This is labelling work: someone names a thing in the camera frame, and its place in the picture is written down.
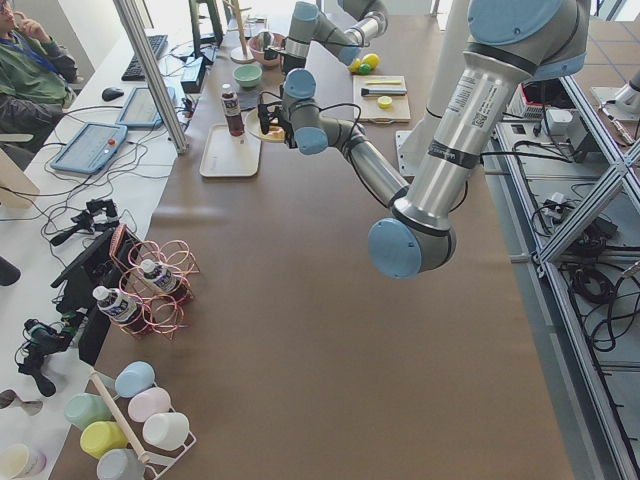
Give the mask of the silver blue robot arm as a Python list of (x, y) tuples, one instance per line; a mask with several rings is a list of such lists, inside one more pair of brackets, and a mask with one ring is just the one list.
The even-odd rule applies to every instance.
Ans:
[(286, 143), (305, 155), (338, 149), (361, 182), (390, 212), (368, 234), (373, 264), (393, 278), (444, 265), (456, 237), (454, 202), (480, 160), (517, 87), (556, 79), (584, 64), (590, 5), (586, 1), (472, 1), (465, 10), (464, 67), (425, 150), (417, 174), (405, 180), (356, 122), (326, 117), (305, 61), (311, 42), (351, 63), (364, 44), (384, 34), (380, 1), (346, 1), (355, 24), (338, 29), (313, 4), (295, 6), (284, 49), (285, 80), (278, 119)]

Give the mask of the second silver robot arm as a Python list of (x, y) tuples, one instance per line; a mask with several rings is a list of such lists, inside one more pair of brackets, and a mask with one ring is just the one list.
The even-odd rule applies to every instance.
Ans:
[(306, 67), (313, 41), (340, 63), (350, 66), (372, 39), (386, 32), (389, 13), (383, 1), (338, 1), (338, 4), (356, 20), (346, 30), (333, 23), (317, 5), (296, 2), (282, 53), (284, 74)]

